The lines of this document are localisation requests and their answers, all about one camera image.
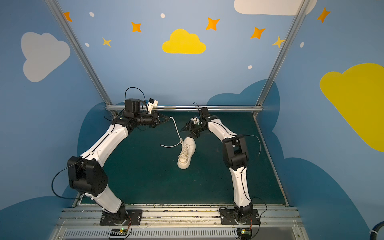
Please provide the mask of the white shoelace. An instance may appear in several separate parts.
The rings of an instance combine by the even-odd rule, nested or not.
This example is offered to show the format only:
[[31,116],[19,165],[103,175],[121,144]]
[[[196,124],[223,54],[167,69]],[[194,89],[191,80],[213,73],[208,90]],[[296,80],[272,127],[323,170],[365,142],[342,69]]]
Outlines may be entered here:
[[178,145],[182,145],[183,142],[184,142],[184,140],[181,138],[181,135],[180,135],[180,132],[179,132],[179,129],[178,129],[178,126],[177,126],[177,123],[176,123],[175,119],[173,117],[169,117],[169,119],[172,120],[173,123],[174,123],[175,129],[176,129],[176,133],[177,133],[178,138],[179,138],[179,142],[177,144],[175,144],[175,145],[172,145],[172,146],[160,145],[161,147],[164,147],[164,148],[174,148],[174,147],[176,147]]

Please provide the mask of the white knit sneaker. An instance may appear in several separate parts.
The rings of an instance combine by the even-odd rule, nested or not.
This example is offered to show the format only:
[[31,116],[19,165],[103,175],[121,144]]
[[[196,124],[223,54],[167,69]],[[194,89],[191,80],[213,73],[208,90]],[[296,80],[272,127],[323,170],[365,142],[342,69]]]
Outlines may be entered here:
[[177,165],[180,169],[185,170],[190,166],[191,159],[196,150],[195,140],[186,137],[182,143],[182,150],[178,157]]

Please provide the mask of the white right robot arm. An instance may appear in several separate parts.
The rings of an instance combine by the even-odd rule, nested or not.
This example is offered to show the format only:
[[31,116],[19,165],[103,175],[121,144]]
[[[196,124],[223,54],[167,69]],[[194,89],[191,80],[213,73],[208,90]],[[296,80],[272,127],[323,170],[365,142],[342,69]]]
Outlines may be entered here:
[[190,134],[181,140],[178,167],[184,170],[190,166],[196,150],[195,139],[200,137],[201,132],[213,133],[222,142],[223,161],[231,173],[234,188],[234,216],[236,221],[242,223],[254,212],[246,176],[249,153],[245,136],[232,132],[217,116],[211,115],[206,107],[198,108],[198,113],[198,117],[190,119],[182,128],[182,131]]

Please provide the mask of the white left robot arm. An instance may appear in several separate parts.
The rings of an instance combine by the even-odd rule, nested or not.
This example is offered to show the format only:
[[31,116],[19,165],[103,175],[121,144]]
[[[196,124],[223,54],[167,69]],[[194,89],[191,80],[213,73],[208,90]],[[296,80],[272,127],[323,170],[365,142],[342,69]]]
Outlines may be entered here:
[[[141,111],[141,104],[146,110]],[[110,154],[132,131],[139,126],[155,128],[160,125],[163,115],[155,110],[158,101],[149,99],[125,100],[125,108],[116,116],[104,135],[79,157],[71,157],[68,162],[69,186],[91,198],[102,208],[101,225],[123,226],[130,223],[125,203],[116,197],[108,185],[104,165]]]

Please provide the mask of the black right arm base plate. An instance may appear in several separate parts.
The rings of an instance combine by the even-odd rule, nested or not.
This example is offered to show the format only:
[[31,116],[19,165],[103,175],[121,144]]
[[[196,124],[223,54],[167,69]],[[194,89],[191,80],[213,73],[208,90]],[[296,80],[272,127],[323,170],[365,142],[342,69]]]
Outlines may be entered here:
[[219,208],[219,213],[222,225],[259,225],[261,223],[259,212],[256,209],[245,216],[228,208]]

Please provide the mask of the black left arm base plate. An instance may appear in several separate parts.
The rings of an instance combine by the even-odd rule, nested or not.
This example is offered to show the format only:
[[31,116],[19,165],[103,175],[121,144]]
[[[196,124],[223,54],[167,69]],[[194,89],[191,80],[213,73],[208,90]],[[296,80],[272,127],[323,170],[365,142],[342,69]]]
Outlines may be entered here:
[[120,210],[117,213],[102,212],[100,226],[138,226],[141,223],[143,210]]

